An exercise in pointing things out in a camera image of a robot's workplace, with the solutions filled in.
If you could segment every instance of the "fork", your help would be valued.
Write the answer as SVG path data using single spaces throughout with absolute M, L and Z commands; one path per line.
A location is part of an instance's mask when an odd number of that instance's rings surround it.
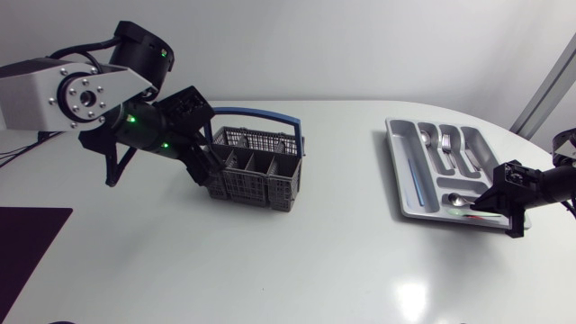
M 456 168 L 456 161 L 452 156 L 452 144 L 450 143 L 450 134 L 442 134 L 442 151 L 448 157 L 452 168 Z

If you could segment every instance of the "black mat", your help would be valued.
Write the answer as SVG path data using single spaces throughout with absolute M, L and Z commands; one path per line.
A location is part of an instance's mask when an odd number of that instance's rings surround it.
M 70 208 L 0 207 L 0 323 L 71 213 Z

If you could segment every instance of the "blue basket handle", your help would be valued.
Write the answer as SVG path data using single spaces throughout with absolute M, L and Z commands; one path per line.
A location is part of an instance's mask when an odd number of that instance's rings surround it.
M 269 112 L 261 109 L 241 108 L 241 107 L 216 107 L 213 108 L 216 114 L 236 114 L 250 117 L 268 119 L 270 121 L 282 122 L 294 127 L 294 137 L 296 138 L 296 155 L 302 157 L 302 127 L 300 120 L 282 113 Z M 208 142 L 212 143 L 212 124 L 208 121 L 204 125 L 204 135 Z

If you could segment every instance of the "metal frame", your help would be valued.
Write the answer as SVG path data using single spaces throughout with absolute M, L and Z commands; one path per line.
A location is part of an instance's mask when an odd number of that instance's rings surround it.
M 530 140 L 576 81 L 576 34 L 510 131 Z

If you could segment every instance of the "white wall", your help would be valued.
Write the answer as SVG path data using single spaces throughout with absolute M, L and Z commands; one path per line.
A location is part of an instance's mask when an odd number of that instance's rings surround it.
M 0 65 L 108 39 L 119 20 L 175 50 L 163 95 L 406 100 L 508 128 L 576 31 L 576 2 L 4 0 Z

